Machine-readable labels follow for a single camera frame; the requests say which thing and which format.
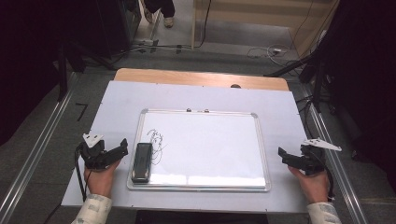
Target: gray floor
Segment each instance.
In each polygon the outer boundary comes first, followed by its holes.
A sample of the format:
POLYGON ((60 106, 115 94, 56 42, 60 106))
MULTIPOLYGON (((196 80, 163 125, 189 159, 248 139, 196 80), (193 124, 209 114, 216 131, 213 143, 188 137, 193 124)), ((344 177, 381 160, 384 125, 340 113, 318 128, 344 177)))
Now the gray floor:
MULTIPOLYGON (((177 14, 174 28, 163 28, 161 16, 156 29, 153 29, 155 28, 153 25, 145 24, 142 21, 136 40, 149 42, 152 37, 149 34, 154 34, 153 39, 158 39, 159 45, 190 44, 189 11, 183 10, 183 8, 189 8, 186 2, 190 1, 175 0, 177 14)), ((243 29, 244 32, 247 31, 244 29, 250 31, 259 29, 255 26, 229 23, 224 27, 227 28, 226 32, 235 34, 241 32, 238 29, 243 29)), ((133 51, 125 55, 115 65, 117 67, 234 73, 247 76, 269 74, 281 66, 266 57, 266 49, 274 44, 288 46, 290 37, 283 28, 261 28, 262 31, 257 32, 259 36, 263 36, 260 44, 253 43, 257 36, 251 41, 246 41, 243 36, 228 35, 233 38, 221 41, 218 36, 216 38, 211 36, 211 29, 208 29, 206 42, 198 50, 183 49, 181 52, 177 52, 175 49, 158 48, 154 51, 150 49, 133 51), (249 55, 252 52, 248 51, 257 47, 261 49, 255 49, 257 51, 253 52, 254 55, 249 55)), ((288 60, 296 59, 296 54, 292 50, 282 56, 275 58, 276 62, 284 64, 288 60)), ((114 75, 115 72, 107 71, 103 67, 89 67, 84 74, 73 75, 76 76, 77 83, 70 101, 49 139, 44 154, 17 203, 9 223, 43 223, 52 209, 62 200, 74 167, 73 152, 75 147, 81 140, 81 135, 90 130, 107 83, 114 75), (80 121, 78 121, 78 117, 81 115, 82 108, 76 105, 78 103, 88 105, 80 121)), ((301 99, 304 97, 301 84, 294 75, 295 73, 291 72, 291 74, 284 75, 283 78, 288 81, 295 98, 301 99)), ((58 89, 55 88, 25 120, 11 140, 0 146, 1 198, 7 195, 10 184, 17 177, 30 151, 34 148, 37 138, 56 106, 57 94, 58 89)), ((395 193, 390 188, 385 173, 371 163, 356 162, 350 159, 353 147, 342 124, 337 117, 330 115, 325 104, 321 107, 332 140, 344 150, 340 153, 340 157, 361 201, 368 222, 394 223, 395 193)), ((352 223, 338 186, 335 188, 335 193, 337 196, 336 208, 343 223, 352 223)), ((70 223, 77 212, 78 208, 61 207, 50 223, 70 223)), ((134 223, 134 216, 135 212, 132 210, 113 208, 107 223, 134 223)), ((307 222, 306 215, 269 215, 269 220, 270 223, 307 222)))

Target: person's left hand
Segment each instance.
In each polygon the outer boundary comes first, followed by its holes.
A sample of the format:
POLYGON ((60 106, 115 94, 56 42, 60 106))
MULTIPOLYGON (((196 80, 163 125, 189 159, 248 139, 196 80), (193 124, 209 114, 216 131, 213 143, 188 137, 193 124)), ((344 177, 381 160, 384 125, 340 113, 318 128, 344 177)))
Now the person's left hand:
POLYGON ((91 194, 98 194, 105 196, 107 198, 111 198, 111 189, 113 187, 113 177, 114 171, 117 166, 120 164, 120 160, 111 164, 104 171, 91 171, 85 167, 84 170, 84 178, 87 181, 88 178, 88 189, 91 194))

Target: metal rail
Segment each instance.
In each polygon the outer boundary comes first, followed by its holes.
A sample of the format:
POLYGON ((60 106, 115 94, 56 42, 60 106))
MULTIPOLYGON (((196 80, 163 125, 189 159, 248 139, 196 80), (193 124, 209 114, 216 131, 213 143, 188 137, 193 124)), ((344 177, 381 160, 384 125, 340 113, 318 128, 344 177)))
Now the metal rail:
POLYGON ((43 131, 39 135, 35 145, 31 153, 29 154, 28 158, 26 159, 24 165, 22 166, 19 174, 9 187, 6 197, 2 201, 1 208, 0 208, 0 223, 8 223, 12 213, 15 210, 23 192, 25 191, 27 184, 29 183, 30 178, 32 177, 35 168, 37 167, 38 163, 40 162, 41 156, 44 154, 46 150, 47 144, 52 137, 56 126, 58 125, 59 120, 66 109, 66 106, 71 98, 73 91, 75 90, 76 84, 79 81, 79 76, 76 73, 72 73, 69 86, 70 90, 67 92, 64 99, 59 102, 55 108, 53 109, 49 120, 46 123, 43 131))
MULTIPOLYGON (((311 91, 306 85, 303 85, 303 91, 305 96, 311 95, 311 91)), ((330 138, 329 132, 327 131, 323 117, 321 116, 321 114, 318 114, 313 106, 311 106, 310 109, 312 119, 314 120, 315 125, 318 129, 318 134, 320 138, 332 144, 332 139, 330 138)), ((343 193, 346 206, 349 210, 349 214, 353 219, 353 222, 356 224, 369 223, 366 216, 364 215, 358 196, 356 195, 355 190, 353 189, 352 184, 349 181, 347 172, 344 168, 343 163, 340 161, 337 152, 334 150, 326 150, 326 156, 333 169, 333 174, 338 182, 340 190, 343 193)))

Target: shoe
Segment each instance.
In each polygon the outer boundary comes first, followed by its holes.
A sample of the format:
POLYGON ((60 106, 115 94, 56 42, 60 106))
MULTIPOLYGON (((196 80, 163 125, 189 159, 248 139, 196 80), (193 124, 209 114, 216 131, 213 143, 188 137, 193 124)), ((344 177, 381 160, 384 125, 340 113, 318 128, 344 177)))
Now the shoe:
POLYGON ((172 28, 173 21, 174 21, 173 17, 165 18, 163 19, 163 25, 165 25, 166 28, 172 28))
POLYGON ((149 23, 152 23, 152 13, 149 12, 149 10, 146 8, 145 0, 140 0, 140 3, 142 4, 146 21, 148 21, 149 23))

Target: whiteboard frame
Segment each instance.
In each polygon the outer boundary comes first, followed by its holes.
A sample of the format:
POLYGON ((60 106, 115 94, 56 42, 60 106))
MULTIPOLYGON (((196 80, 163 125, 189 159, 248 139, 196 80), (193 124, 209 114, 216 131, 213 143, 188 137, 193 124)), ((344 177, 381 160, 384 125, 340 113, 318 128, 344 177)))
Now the whiteboard frame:
POLYGON ((127 188, 129 190, 176 190, 176 191, 239 191, 239 192, 267 192, 271 189, 271 178, 269 175, 267 159, 265 156, 264 143, 262 140, 262 130, 259 122, 259 118, 255 113, 245 112, 224 112, 224 111, 208 111, 208 110, 163 110, 163 109, 143 109, 136 132, 136 138, 134 141, 134 148, 132 152, 131 165, 129 169, 127 188), (254 120, 255 133, 257 137, 258 149, 260 151, 262 177, 264 178, 265 184, 257 185, 173 185, 173 184, 136 184, 133 183, 131 176, 134 167, 134 155, 137 144, 142 139, 143 129, 145 126, 145 118, 147 113, 161 113, 161 114, 184 114, 184 115, 215 115, 215 116, 239 116, 239 117, 251 117, 254 120))

